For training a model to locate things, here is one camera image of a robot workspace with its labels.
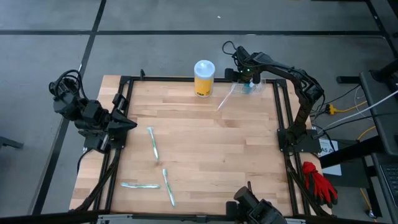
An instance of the yellow cable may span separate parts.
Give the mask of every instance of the yellow cable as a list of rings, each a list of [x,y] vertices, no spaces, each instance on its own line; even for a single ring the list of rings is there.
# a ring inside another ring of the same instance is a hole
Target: yellow cable
[[[361,140],[361,138],[362,138],[366,133],[368,133],[370,130],[374,129],[375,127],[376,127],[376,126],[370,127],[370,128],[368,128],[367,130],[365,130],[364,132],[362,132],[362,133],[358,136],[358,138],[357,138],[356,140]]]
[[[371,204],[369,203],[368,199],[366,198],[365,193],[363,192],[362,189],[360,189],[360,190],[361,190],[363,199],[365,199],[366,205],[368,205],[368,209],[369,209],[369,210],[372,210]]]
[[[356,105],[356,106],[353,106],[353,107],[348,108],[348,109],[345,109],[345,110],[338,110],[338,109],[335,109],[335,112],[344,113],[344,112],[353,110],[353,109],[357,108],[358,106],[362,106],[362,105],[364,105],[365,103],[367,103],[367,101],[364,101],[364,102],[362,102],[362,103],[360,103],[360,104],[358,104],[358,105]]]

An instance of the white cable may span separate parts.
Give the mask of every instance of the white cable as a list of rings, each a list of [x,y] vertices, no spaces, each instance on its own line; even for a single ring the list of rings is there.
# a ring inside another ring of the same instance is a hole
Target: white cable
[[[236,83],[232,84],[231,86],[231,91],[229,91],[229,93],[226,95],[226,97],[224,98],[224,100],[220,103],[220,105],[217,108],[217,111],[220,110],[220,108],[224,105],[224,103],[226,102],[226,99],[228,99],[228,97],[232,94],[232,92],[234,91],[236,86]]]
[[[393,93],[391,93],[390,95],[386,96],[386,97],[385,97],[384,99],[382,99],[381,101],[378,101],[377,103],[373,104],[372,106],[370,106],[370,107],[368,107],[368,108],[366,108],[366,109],[363,109],[363,110],[361,110],[360,112],[358,112],[358,113],[356,113],[356,114],[352,114],[352,115],[347,116],[347,117],[345,117],[345,118],[341,118],[341,119],[338,120],[338,121],[332,122],[332,123],[328,124],[326,127],[322,128],[322,129],[325,130],[325,129],[329,128],[329,127],[330,127],[331,125],[333,125],[333,124],[339,123],[340,121],[344,121],[344,120],[346,120],[346,119],[348,119],[348,118],[352,118],[353,116],[356,116],[356,115],[358,115],[358,114],[360,114],[360,113],[363,113],[363,112],[365,112],[365,111],[368,111],[368,110],[370,110],[371,108],[373,108],[373,107],[375,107],[375,106],[381,104],[382,102],[386,101],[388,98],[394,96],[394,95],[397,94],[397,93],[398,93],[398,90],[395,91],[395,92],[393,92]]]
[[[357,110],[358,112],[359,112],[359,109],[358,109],[358,106],[357,106],[357,104],[356,104],[356,99],[358,99],[358,98],[356,97],[356,94],[358,93],[359,88],[362,88],[362,87],[360,86],[360,87],[358,87],[358,88],[355,90],[355,96],[354,96],[355,108],[356,108],[356,110]]]

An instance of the concrete floor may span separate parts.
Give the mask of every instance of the concrete floor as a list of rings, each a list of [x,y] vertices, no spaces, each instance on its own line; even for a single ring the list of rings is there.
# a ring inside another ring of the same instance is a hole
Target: concrete floor
[[[387,2],[374,4],[386,27],[396,27]],[[99,5],[99,0],[1,0],[0,29],[91,30]],[[99,30],[377,30],[377,26],[363,2],[108,0]],[[138,75],[141,68],[147,75],[192,76],[193,65],[204,58],[222,77],[225,67],[233,67],[232,59],[221,51],[227,40],[305,69],[325,89],[326,100],[353,87],[338,85],[338,75],[357,75],[393,59],[386,41],[374,37],[104,35],[95,38],[91,51],[83,79],[86,94],[96,98],[103,75]],[[25,144],[21,150],[0,151],[1,217],[29,212],[61,120],[52,110],[47,85],[65,70],[79,67],[87,41],[87,35],[0,35],[0,136]],[[353,106],[353,97],[352,93],[337,101],[336,107]],[[323,126],[344,115],[323,115],[316,124]],[[363,120],[330,135],[356,139],[372,125]],[[82,145],[83,138],[69,125],[44,213],[68,210]],[[371,220],[363,212],[366,204],[359,189],[337,189],[341,198],[347,198],[333,209],[335,215]],[[377,189],[384,215],[379,222],[391,222]]]

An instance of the label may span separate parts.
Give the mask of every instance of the label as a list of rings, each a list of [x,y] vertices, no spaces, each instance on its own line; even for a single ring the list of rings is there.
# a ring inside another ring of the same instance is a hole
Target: label
[[[199,96],[210,96],[213,79],[203,80],[195,76],[195,93]]]

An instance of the white lid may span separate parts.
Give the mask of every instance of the white lid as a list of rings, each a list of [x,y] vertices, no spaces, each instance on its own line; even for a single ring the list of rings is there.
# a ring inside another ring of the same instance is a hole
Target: white lid
[[[200,78],[211,78],[214,75],[216,67],[209,60],[200,60],[195,64],[193,70],[195,75],[199,76]]]

